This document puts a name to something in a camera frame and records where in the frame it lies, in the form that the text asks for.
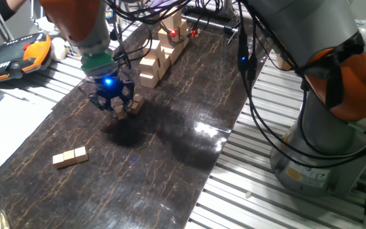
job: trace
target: black cable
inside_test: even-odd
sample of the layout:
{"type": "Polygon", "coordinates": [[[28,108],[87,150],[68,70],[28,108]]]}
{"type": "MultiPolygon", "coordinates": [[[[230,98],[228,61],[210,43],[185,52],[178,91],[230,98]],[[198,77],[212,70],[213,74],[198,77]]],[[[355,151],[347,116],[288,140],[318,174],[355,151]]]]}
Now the black cable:
{"type": "Polygon", "coordinates": [[[125,32],[131,25],[133,25],[135,23],[135,21],[132,21],[131,23],[129,23],[125,29],[122,30],[122,32],[125,32]]]}
{"type": "MultiPolygon", "coordinates": [[[[255,54],[255,46],[256,46],[256,38],[257,38],[257,34],[256,34],[256,18],[254,17],[253,14],[251,14],[251,16],[254,19],[254,34],[253,34],[253,39],[254,39],[254,46],[253,46],[253,54],[255,54]]],[[[244,38],[246,37],[246,34],[244,34],[245,31],[243,30],[243,27],[241,27],[241,31],[240,31],[240,45],[239,47],[244,46],[244,38]]],[[[238,50],[238,56],[241,57],[241,55],[243,55],[243,51],[241,49],[238,50]]],[[[266,140],[276,149],[278,150],[280,153],[282,153],[285,157],[287,157],[289,160],[293,161],[294,163],[298,163],[299,165],[303,165],[305,167],[313,167],[312,165],[307,165],[307,164],[303,164],[298,162],[297,160],[294,160],[293,158],[289,157],[288,155],[286,155],[286,153],[282,152],[271,140],[270,138],[264,133],[264,131],[261,129],[261,127],[259,126],[255,114],[258,117],[259,121],[265,126],[265,128],[268,130],[268,132],[270,132],[275,138],[277,138],[277,140],[279,140],[282,144],[286,145],[287,147],[289,147],[290,149],[294,150],[296,153],[309,157],[309,158],[315,158],[315,159],[319,159],[319,160],[342,160],[345,158],[349,158],[343,162],[339,162],[339,163],[335,163],[332,165],[325,165],[325,166],[319,166],[316,168],[328,168],[328,167],[334,167],[334,166],[338,166],[338,165],[342,165],[344,163],[348,163],[352,160],[356,160],[357,158],[360,158],[362,156],[366,155],[366,147],[364,147],[363,149],[361,149],[360,151],[353,153],[352,155],[335,155],[335,156],[326,156],[326,157],[322,157],[322,156],[314,156],[314,155],[310,155],[307,153],[304,153],[302,151],[299,151],[298,149],[295,149],[294,147],[292,147],[291,145],[287,144],[287,142],[285,142],[281,137],[278,137],[264,122],[264,120],[261,118],[261,116],[258,114],[256,107],[252,101],[252,91],[251,91],[251,85],[250,87],[248,87],[248,83],[247,80],[245,78],[245,71],[246,68],[244,68],[243,64],[241,64],[240,61],[238,61],[238,69],[240,70],[241,73],[241,77],[243,79],[243,83],[244,83],[244,87],[245,90],[247,91],[248,94],[248,98],[250,100],[250,110],[251,110],[251,114],[252,114],[252,118],[254,119],[255,124],[257,125],[258,129],[261,131],[261,134],[266,138],[266,140]]]]}
{"type": "Polygon", "coordinates": [[[265,26],[266,29],[264,29],[262,27],[262,25],[259,23],[259,21],[257,22],[257,26],[259,27],[259,29],[261,31],[267,31],[268,36],[273,40],[273,42],[277,45],[277,47],[281,50],[281,52],[284,54],[284,56],[286,56],[287,59],[289,59],[289,61],[291,63],[291,66],[293,66],[294,69],[298,69],[299,66],[296,64],[296,61],[293,59],[293,57],[291,56],[291,54],[287,51],[287,49],[282,45],[282,43],[280,42],[280,40],[276,37],[276,35],[274,34],[274,32],[271,30],[271,28],[269,26],[267,26],[267,22],[265,21],[265,19],[259,14],[258,11],[256,11],[253,7],[251,7],[248,3],[248,1],[246,0],[239,0],[239,2],[241,2],[245,8],[247,9],[247,11],[249,12],[250,15],[254,15],[255,17],[257,17],[262,24],[265,26]]]}

